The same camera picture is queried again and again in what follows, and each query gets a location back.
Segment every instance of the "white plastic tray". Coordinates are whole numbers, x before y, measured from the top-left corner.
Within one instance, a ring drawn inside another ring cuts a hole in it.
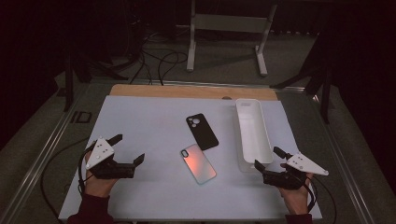
[[[239,167],[243,172],[254,171],[254,161],[267,165],[273,162],[273,150],[268,140],[260,101],[238,99],[235,101],[240,129],[238,152]]]

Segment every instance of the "smartphone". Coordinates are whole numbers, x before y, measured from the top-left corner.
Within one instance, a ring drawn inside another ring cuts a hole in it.
[[[218,138],[213,133],[203,114],[189,116],[186,121],[201,150],[207,150],[219,145]]]
[[[197,144],[184,148],[180,154],[198,184],[204,184],[216,176],[215,169]]]

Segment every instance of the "black cable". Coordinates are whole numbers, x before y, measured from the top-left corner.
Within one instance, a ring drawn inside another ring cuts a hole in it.
[[[134,76],[131,78],[131,81],[129,82],[129,84],[131,85],[134,82],[134,79],[137,77],[137,75],[139,75],[140,71],[142,70],[143,66],[146,64],[146,60],[145,60],[145,56],[144,54],[140,55],[142,58],[142,63],[139,67],[139,69],[137,70],[137,72],[134,74]]]
[[[188,56],[187,56],[186,53],[177,52],[177,51],[172,50],[172,49],[148,49],[148,50],[171,50],[172,52],[177,53],[177,54],[181,54],[181,55],[183,55],[183,56],[185,57],[183,60],[181,60],[181,61],[176,61],[176,62],[169,62],[169,61],[163,60],[164,63],[184,63],[184,62],[186,62],[187,59],[188,59]],[[147,51],[145,51],[145,49],[143,49],[143,53],[145,53],[145,54],[147,54],[147,55],[149,55],[149,56],[151,56],[151,57],[153,57],[153,58],[155,58],[155,59],[158,59],[158,60],[162,60],[162,59],[163,59],[163,58],[159,58],[159,57],[157,57],[157,56],[155,56],[155,55],[153,55],[153,54],[148,53]]]
[[[326,189],[327,193],[329,194],[330,198],[332,199],[332,205],[334,207],[334,220],[332,221],[332,224],[335,223],[335,221],[337,220],[337,206],[335,205],[335,199],[332,196],[332,194],[330,193],[329,189],[317,178],[314,176],[314,178],[319,182],[319,184]]]
[[[162,58],[159,58],[159,57],[157,57],[157,56],[155,56],[153,54],[150,54],[150,53],[146,52],[145,50],[142,50],[144,54],[147,54],[148,56],[151,56],[151,57],[153,57],[153,58],[155,58],[157,60],[160,60],[160,63],[158,64],[158,69],[157,70],[158,70],[158,79],[160,80],[161,85],[163,85],[163,78],[165,77],[165,75],[167,73],[169,73],[178,63],[184,63],[188,59],[188,56],[187,56],[186,53],[177,52],[177,51],[172,50],[172,49],[152,49],[152,50],[170,50],[171,51],[170,53],[164,55]],[[171,56],[173,54],[176,54],[176,56],[177,56],[177,59],[175,61],[171,62],[171,61],[166,61],[165,60],[167,57],[169,57],[169,56]],[[179,54],[184,56],[183,60],[179,59],[179,56],[178,56]],[[163,63],[171,63],[172,66],[168,70],[166,70],[166,72],[164,72],[163,75],[161,75],[161,65]]]
[[[45,190],[44,190],[44,175],[45,175],[45,173],[46,173],[46,171],[47,171],[47,169],[48,169],[50,163],[51,163],[57,156],[59,156],[62,152],[66,151],[66,150],[69,149],[70,147],[73,147],[73,146],[75,146],[75,145],[77,145],[77,144],[80,144],[80,143],[82,143],[82,142],[85,142],[85,141],[88,140],[88,139],[89,139],[88,137],[87,137],[87,138],[84,138],[84,139],[81,139],[81,140],[77,141],[76,143],[73,143],[73,144],[71,144],[71,145],[69,145],[69,146],[67,146],[67,147],[64,147],[64,148],[62,148],[61,150],[59,150],[58,152],[56,152],[51,158],[49,158],[49,161],[48,161],[47,164],[44,166],[43,172],[42,172],[42,174],[41,174],[41,176],[40,176],[40,190],[41,190],[41,194],[42,194],[42,196],[43,196],[43,198],[44,198],[44,201],[46,202],[47,206],[49,207],[51,213],[55,216],[55,218],[57,219],[57,221],[58,221],[60,224],[64,224],[64,223],[58,218],[58,216],[59,216],[59,215],[58,215],[58,212],[55,210],[55,208],[54,208],[54,207],[52,206],[52,204],[50,203],[50,200],[48,199],[47,194],[46,194],[46,192],[45,192]]]
[[[88,152],[90,152],[91,150],[92,150],[91,147],[86,148],[84,150],[84,153],[81,154],[81,156],[79,157],[79,160],[78,160],[78,191],[79,191],[79,194],[81,195],[81,197],[82,197],[82,194],[85,191],[85,180],[82,177],[82,168],[81,168],[81,166],[82,166],[82,162],[84,161],[85,155]]]
[[[158,64],[158,79],[160,80],[161,85],[163,85],[163,78],[165,77],[165,75],[177,65],[177,63],[173,63],[173,65],[171,66],[171,68],[169,68],[169,69],[161,76],[161,64],[163,63],[163,61],[165,60],[165,58],[167,58],[167,57],[169,57],[170,55],[173,55],[173,54],[176,54],[176,56],[177,56],[177,61],[178,61],[178,53],[177,53],[177,52],[171,52],[171,53],[168,53],[168,54],[166,54],[165,56],[163,56],[163,58],[160,60],[160,63]]]

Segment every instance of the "metal stand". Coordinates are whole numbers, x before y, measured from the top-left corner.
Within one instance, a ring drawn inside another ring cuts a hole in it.
[[[273,17],[276,12],[277,4],[272,4],[267,18],[254,17],[235,17],[209,14],[195,14],[195,0],[191,0],[191,34],[189,57],[187,60],[187,71],[194,70],[195,60],[195,30],[217,30],[217,31],[235,31],[262,34],[262,42],[256,46],[257,62],[260,68],[260,75],[267,76],[267,68],[265,66],[262,51],[270,32]]]

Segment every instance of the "table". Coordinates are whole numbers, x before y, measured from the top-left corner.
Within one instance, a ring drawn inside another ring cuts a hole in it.
[[[104,102],[90,142],[99,134],[111,137],[120,132],[124,139],[114,146],[115,161],[131,162],[141,153],[146,153],[146,160],[136,169],[134,179],[122,179],[112,190],[109,213],[115,219],[264,220],[287,214],[277,189],[264,185],[260,173],[239,171],[230,113],[234,102],[219,100],[223,97],[268,100],[262,106],[267,118],[274,118],[266,122],[270,142],[277,141],[277,146],[295,152],[286,115],[284,111],[279,113],[281,103],[269,89],[116,85]],[[181,149],[194,143],[184,119],[197,109],[206,115],[220,142],[218,147],[205,152],[218,176],[202,186],[196,184],[178,155]],[[277,136],[287,137],[280,141]],[[279,163],[281,159],[276,159],[268,169],[280,170]],[[78,210],[76,185],[74,178],[61,219]],[[321,218],[317,205],[312,214]]]

